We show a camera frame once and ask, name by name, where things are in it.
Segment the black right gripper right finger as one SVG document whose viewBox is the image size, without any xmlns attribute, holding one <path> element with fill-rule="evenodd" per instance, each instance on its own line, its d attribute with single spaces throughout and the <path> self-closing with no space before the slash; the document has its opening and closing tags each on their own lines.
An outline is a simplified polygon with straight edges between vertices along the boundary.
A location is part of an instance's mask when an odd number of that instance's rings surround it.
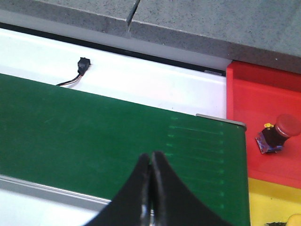
<svg viewBox="0 0 301 226">
<path fill-rule="evenodd" d="M 164 153 L 152 153 L 151 195 L 156 226 L 229 226 L 188 189 Z"/>
</svg>

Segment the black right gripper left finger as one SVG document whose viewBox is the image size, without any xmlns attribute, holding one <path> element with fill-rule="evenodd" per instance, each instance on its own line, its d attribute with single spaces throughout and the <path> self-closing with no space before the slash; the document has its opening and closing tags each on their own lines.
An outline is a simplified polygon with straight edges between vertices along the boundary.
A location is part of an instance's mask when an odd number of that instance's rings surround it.
<svg viewBox="0 0 301 226">
<path fill-rule="evenodd" d="M 150 157 L 140 155 L 130 177 L 87 226 L 148 226 L 151 222 Z"/>
</svg>

